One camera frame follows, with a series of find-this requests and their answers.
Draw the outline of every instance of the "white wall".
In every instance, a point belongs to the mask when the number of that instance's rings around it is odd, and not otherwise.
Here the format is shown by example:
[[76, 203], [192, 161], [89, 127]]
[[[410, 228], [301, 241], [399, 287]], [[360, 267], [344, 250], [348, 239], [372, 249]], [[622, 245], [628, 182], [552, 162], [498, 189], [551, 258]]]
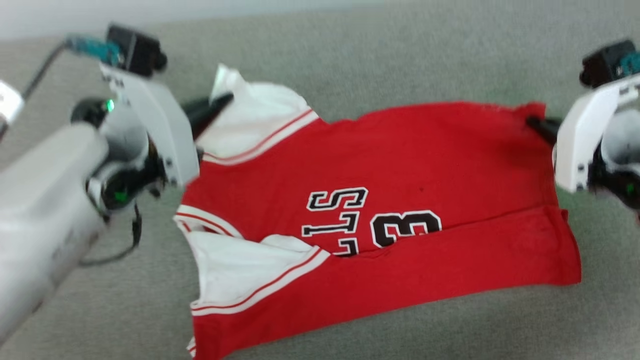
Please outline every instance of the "white wall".
[[394, 0], [0, 0], [0, 40], [153, 22], [347, 8]]

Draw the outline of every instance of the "jersey number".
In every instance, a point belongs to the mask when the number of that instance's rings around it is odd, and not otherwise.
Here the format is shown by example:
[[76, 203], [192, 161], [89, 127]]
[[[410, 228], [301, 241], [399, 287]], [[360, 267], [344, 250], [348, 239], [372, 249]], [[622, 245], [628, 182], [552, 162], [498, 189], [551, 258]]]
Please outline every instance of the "jersey number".
[[[328, 211], [337, 208], [363, 208], [369, 191], [367, 188], [346, 188], [328, 192], [312, 192], [309, 195], [309, 211]], [[344, 233], [354, 234], [358, 229], [359, 211], [341, 211], [338, 224], [303, 225], [302, 237], [315, 234]], [[413, 236], [433, 233], [442, 229], [440, 218], [432, 211], [407, 211], [405, 213], [376, 214], [370, 221], [371, 237], [377, 247], [386, 247], [397, 241], [400, 236]], [[338, 256], [353, 256], [359, 253], [357, 238], [340, 238], [338, 245], [344, 249], [336, 252]]]

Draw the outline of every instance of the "cable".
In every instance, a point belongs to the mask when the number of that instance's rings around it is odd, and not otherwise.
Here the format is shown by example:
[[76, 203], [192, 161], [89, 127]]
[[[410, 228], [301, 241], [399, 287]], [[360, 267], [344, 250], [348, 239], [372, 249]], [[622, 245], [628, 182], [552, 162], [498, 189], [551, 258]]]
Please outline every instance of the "cable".
[[140, 211], [138, 210], [138, 204], [134, 206], [134, 210], [136, 212], [136, 217], [131, 222], [132, 232], [133, 232], [133, 244], [127, 249], [122, 251], [119, 254], [115, 254], [112, 256], [108, 256], [103, 259], [96, 260], [80, 260], [78, 266], [81, 268], [91, 268], [95, 266], [103, 266], [106, 264], [114, 263], [116, 261], [120, 261], [127, 256], [131, 255], [132, 252], [136, 250], [138, 245], [140, 244], [140, 238], [142, 235], [142, 216], [140, 215]]
[[33, 92], [36, 90], [36, 88], [42, 81], [42, 78], [44, 78], [44, 76], [47, 74], [47, 71], [49, 70], [51, 65], [53, 65], [53, 62], [60, 56], [60, 54], [62, 54], [64, 50], [67, 50], [69, 46], [70, 46], [70, 41], [69, 39], [66, 39], [62, 41], [60, 44], [58, 44], [58, 46], [56, 46], [56, 48], [53, 49], [53, 51], [51, 51], [51, 54], [49, 54], [49, 57], [47, 57], [47, 59], [44, 61], [44, 63], [40, 67], [40, 70], [38, 70], [36, 75], [33, 77], [31, 82], [27, 86], [26, 90], [22, 93], [22, 98], [24, 99], [24, 102], [26, 102], [31, 97]]

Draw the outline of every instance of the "red and white shirt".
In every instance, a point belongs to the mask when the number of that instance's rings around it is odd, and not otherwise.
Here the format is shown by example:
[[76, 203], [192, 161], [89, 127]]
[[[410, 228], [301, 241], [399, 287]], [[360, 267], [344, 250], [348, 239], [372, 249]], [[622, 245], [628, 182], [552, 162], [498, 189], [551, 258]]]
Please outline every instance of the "red and white shirt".
[[575, 284], [544, 105], [405, 106], [322, 121], [303, 98], [221, 67], [236, 98], [198, 140], [175, 216], [193, 249], [198, 359], [401, 307]]

